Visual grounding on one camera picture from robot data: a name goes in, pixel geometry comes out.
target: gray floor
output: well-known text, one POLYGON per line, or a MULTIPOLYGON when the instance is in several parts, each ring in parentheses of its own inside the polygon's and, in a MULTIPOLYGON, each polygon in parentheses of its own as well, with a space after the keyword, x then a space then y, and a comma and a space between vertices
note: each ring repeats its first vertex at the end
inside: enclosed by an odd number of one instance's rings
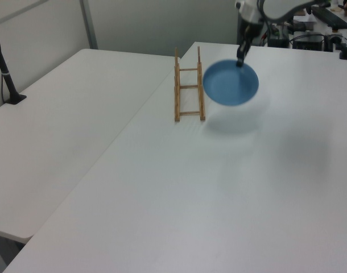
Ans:
POLYGON ((11 263, 23 246, 21 243, 0 237, 0 273, 11 263))

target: desk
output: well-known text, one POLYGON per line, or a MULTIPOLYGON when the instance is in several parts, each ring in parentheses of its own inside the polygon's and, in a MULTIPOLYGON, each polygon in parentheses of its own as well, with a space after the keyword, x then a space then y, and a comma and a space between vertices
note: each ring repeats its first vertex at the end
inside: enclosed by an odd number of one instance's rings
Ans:
MULTIPOLYGON (((335 15, 337 15, 339 18, 341 18, 342 20, 347 22, 347 16, 344 15, 344 11, 340 11, 340 12, 333 12, 335 15)), ((331 34, 338 34, 338 35, 343 35, 343 37, 347 38, 347 29, 342 29, 342 30, 338 30, 337 33, 333 33, 332 32, 332 28, 328 27, 327 24, 325 24, 323 21, 321 21, 320 19, 318 19, 316 16, 314 16, 313 14, 308 15, 306 14, 306 16, 295 16, 294 17, 295 20, 298 21, 309 21, 309 22, 315 22, 314 24, 314 32, 319 32, 323 35, 331 35, 331 34)))
MULTIPOLYGON (((195 43, 180 67, 197 45, 204 71, 237 50, 195 43)), ((253 47, 246 62, 258 94, 206 97, 203 123, 174 122, 171 72, 5 273, 347 273, 347 61, 253 47)))
POLYGON ((27 242, 173 65, 86 49, 0 107, 0 235, 27 242))

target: cable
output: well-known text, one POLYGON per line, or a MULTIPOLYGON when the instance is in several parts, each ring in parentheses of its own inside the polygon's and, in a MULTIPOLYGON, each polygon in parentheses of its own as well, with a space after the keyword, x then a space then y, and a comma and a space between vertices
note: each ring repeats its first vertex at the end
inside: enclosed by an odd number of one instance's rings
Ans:
POLYGON ((267 26, 267 33, 268 33, 268 34, 267 34, 267 38, 270 39, 270 38, 271 38, 271 29, 270 29, 270 25, 269 25, 269 23, 268 23, 268 21, 267 21, 265 12, 263 11, 263 5, 262 5, 262 8, 261 8, 260 5, 259 5, 259 0, 257 0, 257 8, 258 8, 258 10, 259 10, 259 13, 262 15, 263 20, 264 20, 264 22, 265 22, 265 24, 266 24, 266 26, 267 26))
POLYGON ((4 95, 3 95, 3 75, 2 75, 2 90, 1 90, 1 93, 2 93, 2 101, 5 104, 4 95))
POLYGON ((322 36, 323 38, 325 38, 325 35, 323 35, 323 34, 305 34, 305 35, 297 36, 297 37, 291 39, 289 42, 290 42, 290 44, 292 44, 292 42, 295 41, 295 40, 298 40, 298 39, 301 39, 301 38, 310 37, 310 36, 322 36))

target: blue bowl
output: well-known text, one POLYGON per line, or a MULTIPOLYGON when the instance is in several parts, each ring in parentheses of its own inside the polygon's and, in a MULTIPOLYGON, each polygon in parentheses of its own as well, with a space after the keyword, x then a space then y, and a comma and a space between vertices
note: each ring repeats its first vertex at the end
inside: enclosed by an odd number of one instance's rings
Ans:
POLYGON ((244 104, 258 90, 258 77, 247 64, 237 67, 237 61, 224 60, 206 70, 203 86, 206 94, 215 102, 234 106, 244 104))

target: white wall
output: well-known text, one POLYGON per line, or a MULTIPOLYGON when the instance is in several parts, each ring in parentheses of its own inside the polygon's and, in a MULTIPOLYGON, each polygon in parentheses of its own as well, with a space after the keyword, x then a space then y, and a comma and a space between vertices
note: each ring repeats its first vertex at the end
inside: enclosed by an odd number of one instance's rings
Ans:
POLYGON ((0 41, 19 92, 80 49, 89 48, 79 0, 49 0, 1 23, 0 41))
POLYGON ((234 0, 88 0, 99 49, 183 55, 193 42, 237 39, 234 0))

